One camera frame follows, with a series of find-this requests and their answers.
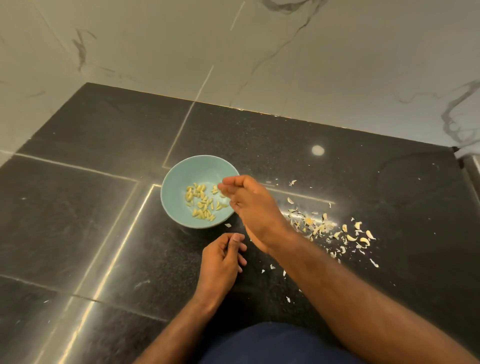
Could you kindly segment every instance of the black granite floor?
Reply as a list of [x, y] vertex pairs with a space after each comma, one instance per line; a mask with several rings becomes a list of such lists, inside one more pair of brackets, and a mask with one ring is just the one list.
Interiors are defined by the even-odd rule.
[[[162, 209], [168, 168], [196, 154], [253, 175], [285, 214], [290, 196], [363, 221], [375, 245], [342, 263], [480, 353], [480, 217], [451, 150], [86, 84], [0, 168], [2, 363], [128, 362], [175, 316], [203, 247], [244, 232]], [[251, 244], [245, 257], [208, 333], [273, 320], [335, 342], [278, 264]]]

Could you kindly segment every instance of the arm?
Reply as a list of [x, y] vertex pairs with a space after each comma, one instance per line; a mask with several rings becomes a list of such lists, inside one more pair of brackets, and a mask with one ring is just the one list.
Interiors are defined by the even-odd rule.
[[190, 357], [205, 326], [232, 288], [237, 272], [242, 272], [240, 265], [247, 264], [238, 252], [247, 250], [241, 243], [244, 238], [237, 233], [223, 234], [204, 249], [192, 299], [134, 364], [183, 363]]
[[370, 363], [478, 363], [458, 343], [296, 233], [249, 176], [219, 185], [252, 241], [288, 272], [338, 339]]

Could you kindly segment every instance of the bowl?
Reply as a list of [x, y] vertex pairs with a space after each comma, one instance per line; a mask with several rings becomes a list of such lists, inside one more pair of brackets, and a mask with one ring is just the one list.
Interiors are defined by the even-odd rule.
[[[177, 163], [168, 171], [162, 183], [160, 193], [162, 206], [168, 216], [176, 223], [192, 229], [205, 229], [221, 224], [227, 220], [233, 213], [230, 207], [230, 200], [221, 197], [221, 193], [212, 194], [214, 185], [222, 182], [224, 177], [238, 176], [239, 173], [226, 160], [215, 156], [194, 156]], [[192, 216], [193, 209], [197, 207], [199, 198], [193, 198], [193, 206], [187, 206], [185, 194], [187, 187], [193, 186], [193, 183], [205, 185], [205, 195], [213, 198], [214, 210], [208, 208], [210, 212], [216, 215], [213, 221], [198, 219]], [[220, 210], [216, 210], [216, 202], [227, 205]]]

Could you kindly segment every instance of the white marble wall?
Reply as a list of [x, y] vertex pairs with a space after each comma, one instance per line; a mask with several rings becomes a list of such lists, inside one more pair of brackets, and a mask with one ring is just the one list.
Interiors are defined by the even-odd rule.
[[91, 82], [480, 152], [477, 0], [34, 0]]
[[83, 83], [33, 3], [0, 0], [0, 165]]

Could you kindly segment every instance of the hand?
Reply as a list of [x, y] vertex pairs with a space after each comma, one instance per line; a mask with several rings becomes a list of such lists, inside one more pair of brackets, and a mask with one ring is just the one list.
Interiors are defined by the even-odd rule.
[[244, 239], [243, 234], [225, 233], [204, 248], [194, 298], [214, 309], [220, 306], [235, 283], [237, 273], [242, 272], [241, 266], [247, 265], [239, 253], [239, 250], [247, 250], [247, 246], [242, 243]]
[[263, 252], [292, 229], [265, 187], [250, 176], [226, 177], [218, 189], [230, 198], [253, 243]]

